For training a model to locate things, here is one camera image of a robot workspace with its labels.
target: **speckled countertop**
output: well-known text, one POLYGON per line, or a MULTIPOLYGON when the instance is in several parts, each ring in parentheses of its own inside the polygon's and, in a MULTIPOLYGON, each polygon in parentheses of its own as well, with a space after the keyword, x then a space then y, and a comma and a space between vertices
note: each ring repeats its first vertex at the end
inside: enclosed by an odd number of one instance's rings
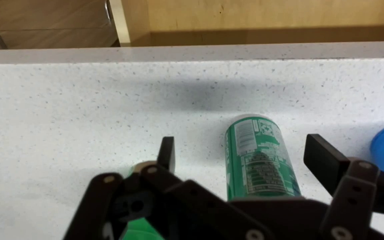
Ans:
POLYGON ((329 201, 305 134, 369 157, 384 44, 0 50, 0 238, 60 238, 92 176, 155 158, 168 134, 177 174, 225 197, 223 134, 243 113, 280 125, 303 194, 329 201))

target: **can label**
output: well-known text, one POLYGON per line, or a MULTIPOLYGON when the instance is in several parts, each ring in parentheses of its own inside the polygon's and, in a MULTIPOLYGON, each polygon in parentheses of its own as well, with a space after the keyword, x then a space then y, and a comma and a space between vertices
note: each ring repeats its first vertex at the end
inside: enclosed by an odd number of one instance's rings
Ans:
POLYGON ((251 116, 233 122, 225 136, 228 198, 300 196, 279 126, 251 116))

